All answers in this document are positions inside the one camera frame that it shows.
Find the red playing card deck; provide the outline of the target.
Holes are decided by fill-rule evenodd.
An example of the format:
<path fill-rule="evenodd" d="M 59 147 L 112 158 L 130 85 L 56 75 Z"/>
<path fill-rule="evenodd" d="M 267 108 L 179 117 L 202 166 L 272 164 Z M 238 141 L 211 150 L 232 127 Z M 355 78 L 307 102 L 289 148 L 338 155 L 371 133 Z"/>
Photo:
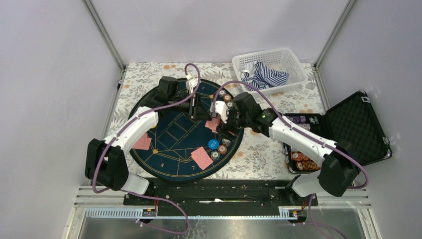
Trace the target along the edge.
<path fill-rule="evenodd" d="M 196 120 L 197 119 L 197 112 L 198 112 L 198 99 L 197 94 L 195 93 L 190 98 L 190 108 L 189 108 L 189 115 L 191 119 Z"/>

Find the red chip stack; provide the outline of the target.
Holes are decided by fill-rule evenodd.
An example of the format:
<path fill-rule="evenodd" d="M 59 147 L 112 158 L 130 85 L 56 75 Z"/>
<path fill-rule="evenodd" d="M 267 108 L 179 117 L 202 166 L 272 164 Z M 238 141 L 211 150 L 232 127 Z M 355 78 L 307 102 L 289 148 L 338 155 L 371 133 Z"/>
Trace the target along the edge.
<path fill-rule="evenodd" d="M 227 147 L 226 147 L 226 145 L 220 145 L 218 148 L 217 148 L 217 150 L 218 150 L 218 152 L 220 153 L 220 154 L 222 154 L 222 155 L 224 155 L 224 154 L 226 154 L 227 153 Z"/>
<path fill-rule="evenodd" d="M 232 100 L 232 97 L 231 97 L 231 95 L 229 95 L 229 94 L 225 94 L 225 95 L 223 96 L 223 100 L 224 100 L 225 102 L 230 102 L 230 101 Z"/>

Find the grey chip stack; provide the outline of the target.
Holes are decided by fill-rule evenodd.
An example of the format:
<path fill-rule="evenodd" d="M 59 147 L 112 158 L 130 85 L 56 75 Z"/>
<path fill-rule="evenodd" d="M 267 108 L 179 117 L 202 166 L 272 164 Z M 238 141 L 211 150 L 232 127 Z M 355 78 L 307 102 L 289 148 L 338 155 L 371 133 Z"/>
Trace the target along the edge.
<path fill-rule="evenodd" d="M 219 92 L 218 92 L 218 95 L 220 96 L 220 97 L 224 97 L 224 95 L 226 94 L 226 92 L 225 92 L 225 90 L 220 90 Z"/>
<path fill-rule="evenodd" d="M 229 139 L 225 139 L 225 138 L 223 138 L 221 142 L 222 142 L 222 144 L 224 144 L 226 146 L 229 146 L 231 144 L 231 141 Z"/>

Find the red card seat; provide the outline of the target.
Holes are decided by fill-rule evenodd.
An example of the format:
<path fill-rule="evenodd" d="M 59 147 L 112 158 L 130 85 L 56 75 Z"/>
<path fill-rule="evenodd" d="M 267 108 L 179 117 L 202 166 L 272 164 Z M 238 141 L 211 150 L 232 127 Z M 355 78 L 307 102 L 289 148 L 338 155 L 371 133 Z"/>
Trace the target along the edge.
<path fill-rule="evenodd" d="M 203 147 L 199 147 L 191 153 L 191 158 L 199 166 L 201 170 L 205 170 L 212 165 L 213 160 L 209 157 L 208 153 Z"/>
<path fill-rule="evenodd" d="M 213 133 L 217 133 L 217 128 L 219 127 L 221 122 L 220 116 L 211 118 L 211 120 L 206 121 L 205 127 L 210 129 Z"/>
<path fill-rule="evenodd" d="M 136 150 L 149 150 L 150 143 L 152 138 L 148 136 L 148 133 L 145 133 L 134 145 L 133 149 Z"/>

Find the blue small blind button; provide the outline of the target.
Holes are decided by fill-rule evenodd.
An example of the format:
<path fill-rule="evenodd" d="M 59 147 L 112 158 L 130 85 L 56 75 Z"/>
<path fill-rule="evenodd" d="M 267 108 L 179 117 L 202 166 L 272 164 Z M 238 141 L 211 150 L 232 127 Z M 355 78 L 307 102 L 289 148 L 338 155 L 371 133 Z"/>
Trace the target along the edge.
<path fill-rule="evenodd" d="M 208 147 L 209 147 L 210 149 L 212 149 L 212 150 L 216 150 L 216 149 L 218 149 L 218 147 L 219 147 L 219 141 L 218 141 L 218 140 L 216 140 L 216 139 L 211 139 L 211 140 L 208 142 Z"/>

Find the green blue 50 chip stack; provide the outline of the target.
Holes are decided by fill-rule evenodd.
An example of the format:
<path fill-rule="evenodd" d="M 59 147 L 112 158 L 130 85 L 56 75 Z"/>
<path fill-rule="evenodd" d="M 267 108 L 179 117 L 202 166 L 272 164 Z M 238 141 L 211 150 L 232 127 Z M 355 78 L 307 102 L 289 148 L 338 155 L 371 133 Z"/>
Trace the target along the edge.
<path fill-rule="evenodd" d="M 217 161 L 220 159 L 220 153 L 217 150 L 214 150 L 210 153 L 210 157 L 213 161 Z"/>

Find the red card bottom seat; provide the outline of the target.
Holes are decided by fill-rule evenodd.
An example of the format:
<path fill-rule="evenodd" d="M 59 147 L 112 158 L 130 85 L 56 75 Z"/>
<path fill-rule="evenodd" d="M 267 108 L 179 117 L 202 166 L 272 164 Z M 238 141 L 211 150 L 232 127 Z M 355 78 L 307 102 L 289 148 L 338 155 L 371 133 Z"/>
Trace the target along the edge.
<path fill-rule="evenodd" d="M 213 160 L 209 157 L 208 153 L 203 147 L 199 147 L 191 153 L 191 158 L 199 166 L 201 170 L 205 170 L 212 165 Z"/>

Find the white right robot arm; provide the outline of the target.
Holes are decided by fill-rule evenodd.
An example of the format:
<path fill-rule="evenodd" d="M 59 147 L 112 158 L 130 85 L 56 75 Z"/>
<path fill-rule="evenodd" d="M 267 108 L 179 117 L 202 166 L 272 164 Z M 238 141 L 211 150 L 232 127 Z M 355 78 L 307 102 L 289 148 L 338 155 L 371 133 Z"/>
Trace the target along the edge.
<path fill-rule="evenodd" d="M 230 135 L 243 128 L 279 140 L 297 149 L 320 167 L 320 170 L 295 177 L 285 192 L 288 203 L 298 205 L 306 196 L 327 192 L 341 197 L 362 171 L 350 157 L 348 144 L 325 139 L 281 115 L 274 107 L 262 109 L 250 93 L 241 93 L 233 99 L 236 109 L 225 102 L 213 100 L 210 113 L 220 116 L 222 132 Z"/>

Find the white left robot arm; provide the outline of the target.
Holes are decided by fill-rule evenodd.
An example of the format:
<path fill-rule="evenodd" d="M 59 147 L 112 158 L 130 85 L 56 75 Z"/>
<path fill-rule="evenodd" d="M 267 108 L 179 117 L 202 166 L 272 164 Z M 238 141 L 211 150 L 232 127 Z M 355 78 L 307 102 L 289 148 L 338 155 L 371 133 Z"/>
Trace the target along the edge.
<path fill-rule="evenodd" d="M 177 111 L 188 113 L 194 119 L 205 120 L 207 111 L 200 106 L 198 89 L 201 78 L 187 75 L 185 79 L 162 77 L 159 84 L 148 96 L 143 105 L 115 133 L 104 139 L 92 139 L 88 144 L 85 176 L 92 181 L 95 193 L 123 191 L 134 193 L 144 205 L 154 200 L 149 181 L 129 172 L 126 158 L 135 144 L 159 122 L 164 113 Z"/>

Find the floral tablecloth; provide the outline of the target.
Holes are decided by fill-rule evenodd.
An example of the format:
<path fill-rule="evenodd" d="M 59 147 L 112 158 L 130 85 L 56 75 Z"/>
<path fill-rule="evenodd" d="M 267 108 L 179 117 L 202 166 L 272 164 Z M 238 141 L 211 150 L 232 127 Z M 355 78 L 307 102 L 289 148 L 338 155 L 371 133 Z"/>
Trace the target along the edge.
<path fill-rule="evenodd" d="M 185 63 L 129 63 L 120 80 L 120 89 L 111 111 L 108 128 L 104 135 L 109 136 L 119 129 L 129 118 L 129 113 L 138 100 L 163 76 L 182 78 L 185 76 Z M 236 80 L 232 63 L 197 63 L 201 77 L 219 85 Z M 323 113 L 313 65 L 302 64 L 307 81 L 292 91 L 269 95 L 267 98 L 282 113 Z M 282 144 L 261 134 L 246 129 L 236 154 L 228 164 L 210 179 L 255 179 L 291 180 L 293 174 L 285 164 Z"/>

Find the blue white striped cloth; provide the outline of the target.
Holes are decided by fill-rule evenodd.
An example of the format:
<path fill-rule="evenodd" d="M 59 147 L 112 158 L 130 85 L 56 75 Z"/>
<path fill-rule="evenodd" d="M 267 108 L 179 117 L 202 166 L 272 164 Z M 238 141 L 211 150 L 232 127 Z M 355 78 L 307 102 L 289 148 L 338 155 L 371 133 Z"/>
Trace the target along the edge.
<path fill-rule="evenodd" d="M 247 63 L 240 71 L 240 78 L 242 82 L 248 84 L 249 91 L 253 91 L 250 86 L 259 90 L 284 86 L 289 76 L 288 72 L 271 69 L 261 61 Z"/>

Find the white plastic basket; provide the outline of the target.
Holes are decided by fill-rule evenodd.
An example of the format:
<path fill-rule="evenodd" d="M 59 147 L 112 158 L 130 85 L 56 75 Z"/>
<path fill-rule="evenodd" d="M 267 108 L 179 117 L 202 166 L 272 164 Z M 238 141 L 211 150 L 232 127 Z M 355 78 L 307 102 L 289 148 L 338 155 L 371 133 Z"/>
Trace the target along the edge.
<path fill-rule="evenodd" d="M 253 91 L 249 91 L 247 88 L 248 84 L 242 82 L 240 78 L 240 71 L 242 66 L 254 61 L 261 61 L 271 69 L 278 71 L 286 71 L 290 74 L 287 84 L 285 84 L 284 86 L 259 90 L 259 92 L 264 95 L 291 91 L 308 80 L 308 76 L 305 73 L 302 64 L 300 63 L 296 55 L 292 52 L 292 50 L 290 50 L 289 48 L 265 50 L 235 56 L 232 59 L 232 63 L 237 77 L 237 81 L 241 83 L 243 91 L 249 92 L 254 97 L 257 97 L 260 94 L 254 90 L 255 88 L 253 86 L 250 86 L 251 88 L 253 88 Z"/>

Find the round dark blue poker mat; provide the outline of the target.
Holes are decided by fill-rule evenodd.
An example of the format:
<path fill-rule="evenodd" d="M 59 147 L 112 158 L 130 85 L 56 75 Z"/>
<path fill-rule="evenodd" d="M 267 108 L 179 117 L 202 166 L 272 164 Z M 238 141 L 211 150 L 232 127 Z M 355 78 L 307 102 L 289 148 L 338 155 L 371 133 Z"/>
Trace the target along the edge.
<path fill-rule="evenodd" d="M 219 87 L 217 83 L 205 79 L 200 83 L 197 93 L 209 112 Z M 214 150 L 208 147 L 208 142 L 216 139 L 222 145 L 224 138 L 205 127 L 206 121 L 191 119 L 182 112 L 171 112 L 160 117 L 158 124 L 147 132 L 152 138 L 149 150 L 132 149 L 129 153 L 146 172 L 167 182 L 185 183 L 208 177 L 219 171 L 235 155 L 244 131 L 234 139 L 229 139 L 231 144 L 227 146 L 226 154 L 220 154 L 219 160 L 201 170 L 191 158 L 191 153 L 203 147 L 210 157 Z"/>

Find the red chips in case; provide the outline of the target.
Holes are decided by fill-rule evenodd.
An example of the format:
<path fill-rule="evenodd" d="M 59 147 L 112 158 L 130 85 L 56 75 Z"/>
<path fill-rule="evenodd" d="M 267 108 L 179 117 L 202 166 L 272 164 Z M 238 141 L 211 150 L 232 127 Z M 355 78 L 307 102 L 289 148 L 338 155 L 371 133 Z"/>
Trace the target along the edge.
<path fill-rule="evenodd" d="M 291 152 L 293 164 L 299 171 L 318 171 L 321 168 L 309 157 L 299 151 Z"/>

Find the black aluminium poker case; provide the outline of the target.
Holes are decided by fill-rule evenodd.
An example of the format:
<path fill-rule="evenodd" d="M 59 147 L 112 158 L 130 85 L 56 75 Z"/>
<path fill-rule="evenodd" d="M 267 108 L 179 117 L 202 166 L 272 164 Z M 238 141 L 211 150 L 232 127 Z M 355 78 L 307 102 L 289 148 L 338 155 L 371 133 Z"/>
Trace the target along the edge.
<path fill-rule="evenodd" d="M 363 90 L 323 114 L 291 113 L 286 117 L 320 137 L 351 143 L 352 158 L 362 166 L 392 156 L 390 141 L 382 130 L 369 96 Z"/>

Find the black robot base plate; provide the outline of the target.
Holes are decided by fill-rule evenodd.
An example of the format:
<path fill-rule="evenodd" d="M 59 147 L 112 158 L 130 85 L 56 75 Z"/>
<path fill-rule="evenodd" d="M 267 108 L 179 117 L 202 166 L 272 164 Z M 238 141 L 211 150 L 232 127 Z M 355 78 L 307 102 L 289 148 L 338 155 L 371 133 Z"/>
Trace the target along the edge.
<path fill-rule="evenodd" d="M 167 183 L 151 179 L 145 195 L 125 196 L 125 206 L 151 206 L 159 216 L 180 216 L 181 212 L 163 201 L 168 199 L 194 216 L 278 216 L 279 207 L 305 209 L 318 205 L 316 198 L 301 198 L 288 188 L 286 180 L 203 179 L 191 183 Z"/>

